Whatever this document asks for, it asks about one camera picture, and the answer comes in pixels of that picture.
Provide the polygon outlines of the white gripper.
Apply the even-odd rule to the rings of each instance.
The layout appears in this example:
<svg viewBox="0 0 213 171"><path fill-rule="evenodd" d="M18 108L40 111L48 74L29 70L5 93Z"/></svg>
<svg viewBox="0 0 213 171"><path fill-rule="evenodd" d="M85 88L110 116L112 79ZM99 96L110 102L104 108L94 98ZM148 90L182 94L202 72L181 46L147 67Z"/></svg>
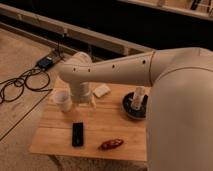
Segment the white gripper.
<svg viewBox="0 0 213 171"><path fill-rule="evenodd" d="M71 99L75 103L75 107L79 107L80 103L89 103L92 108L96 108L96 102L92 99L92 93L89 83L71 84Z"/></svg>

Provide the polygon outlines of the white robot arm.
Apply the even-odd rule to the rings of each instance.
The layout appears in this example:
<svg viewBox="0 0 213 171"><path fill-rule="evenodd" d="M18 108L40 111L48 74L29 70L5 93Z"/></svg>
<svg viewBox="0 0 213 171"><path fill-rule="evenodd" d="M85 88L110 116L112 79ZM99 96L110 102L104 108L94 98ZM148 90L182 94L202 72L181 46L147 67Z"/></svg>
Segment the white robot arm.
<svg viewBox="0 0 213 171"><path fill-rule="evenodd" d="M213 50L155 50L92 62L78 52L61 65L74 103L91 99L91 82L148 86L148 171L213 171Z"/></svg>

